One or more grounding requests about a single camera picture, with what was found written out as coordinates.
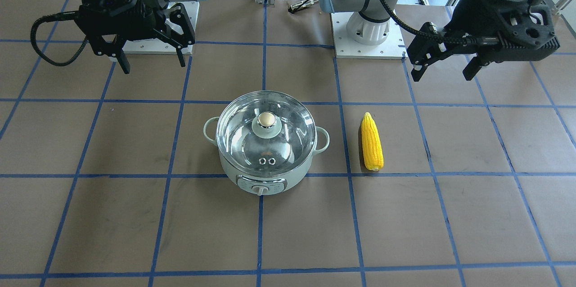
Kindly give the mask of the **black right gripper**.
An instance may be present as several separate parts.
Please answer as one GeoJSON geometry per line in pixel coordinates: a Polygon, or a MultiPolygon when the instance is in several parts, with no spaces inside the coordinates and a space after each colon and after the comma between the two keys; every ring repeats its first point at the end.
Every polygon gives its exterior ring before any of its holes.
{"type": "Polygon", "coordinates": [[[196,43],[195,29],[184,4],[164,8],[159,0],[81,0],[74,21],[93,53],[115,58],[124,74],[131,72],[123,50],[127,41],[157,38],[175,49],[185,67],[184,50],[196,43]]]}

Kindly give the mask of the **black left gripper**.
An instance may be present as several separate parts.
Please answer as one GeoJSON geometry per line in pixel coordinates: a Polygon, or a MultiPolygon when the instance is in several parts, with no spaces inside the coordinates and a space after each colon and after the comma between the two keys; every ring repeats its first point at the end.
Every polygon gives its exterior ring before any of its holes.
{"type": "Polygon", "coordinates": [[[463,70],[471,81],[491,62],[541,61],[560,48],[549,6],[536,0],[461,0],[444,27],[425,22],[420,29],[406,26],[414,35],[407,48],[411,76],[420,81],[430,64],[451,54],[476,54],[463,70]],[[493,45],[458,45],[452,39],[497,39],[493,45]]]}

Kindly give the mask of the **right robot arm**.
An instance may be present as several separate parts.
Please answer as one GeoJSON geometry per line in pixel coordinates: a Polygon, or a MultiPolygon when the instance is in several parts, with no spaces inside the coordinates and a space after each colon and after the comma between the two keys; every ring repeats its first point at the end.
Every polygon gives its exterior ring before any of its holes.
{"type": "Polygon", "coordinates": [[[192,1],[202,0],[81,0],[74,21],[93,53],[115,59],[125,74],[131,71],[123,50],[128,41],[162,41],[184,67],[183,51],[196,42],[185,8],[185,2],[192,1]]]}

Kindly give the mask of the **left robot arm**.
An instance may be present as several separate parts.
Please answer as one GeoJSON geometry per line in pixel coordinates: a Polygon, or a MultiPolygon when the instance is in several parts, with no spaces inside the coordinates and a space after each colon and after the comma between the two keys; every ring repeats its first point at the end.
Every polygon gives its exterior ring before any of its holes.
{"type": "Polygon", "coordinates": [[[560,48],[551,8],[545,0],[459,0],[443,28],[426,22],[419,29],[394,13],[396,3],[319,0],[324,12],[352,13],[347,32],[363,45],[383,43],[390,21],[414,35],[407,48],[414,81],[419,81],[430,65],[453,55],[472,55],[463,70],[470,81],[491,63],[541,61],[560,48]]]}

